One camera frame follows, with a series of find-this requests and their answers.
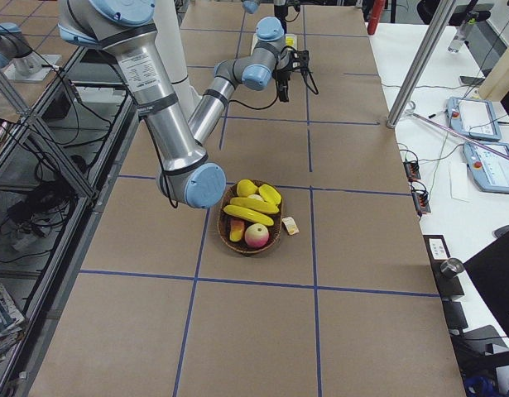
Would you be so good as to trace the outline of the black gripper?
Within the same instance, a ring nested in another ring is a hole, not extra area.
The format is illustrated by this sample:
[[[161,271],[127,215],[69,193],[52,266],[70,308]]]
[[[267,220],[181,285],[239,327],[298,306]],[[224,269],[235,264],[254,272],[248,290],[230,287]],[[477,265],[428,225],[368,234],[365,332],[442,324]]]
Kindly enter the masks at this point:
[[[277,96],[280,102],[289,100],[289,84],[292,73],[292,58],[289,53],[281,56],[274,70],[274,80],[276,81]]]

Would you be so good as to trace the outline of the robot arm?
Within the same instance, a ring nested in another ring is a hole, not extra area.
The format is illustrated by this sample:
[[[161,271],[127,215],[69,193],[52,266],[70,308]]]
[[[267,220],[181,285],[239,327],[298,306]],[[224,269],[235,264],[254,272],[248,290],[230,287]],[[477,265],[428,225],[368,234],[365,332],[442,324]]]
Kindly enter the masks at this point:
[[[245,12],[249,14],[254,14],[260,5],[262,4],[262,0],[242,0],[242,8]],[[287,9],[289,7],[293,7],[296,12],[300,11],[301,5],[300,1],[291,1],[291,0],[273,0],[269,1],[272,3],[275,8],[275,14],[287,14]]]
[[[203,95],[187,87],[185,53],[172,1],[60,1],[64,41],[110,54],[159,153],[162,193],[192,208],[210,208],[223,196],[226,176],[208,160],[204,142],[237,86],[262,91],[288,64],[286,34],[276,17],[256,27],[246,57],[215,66]]]

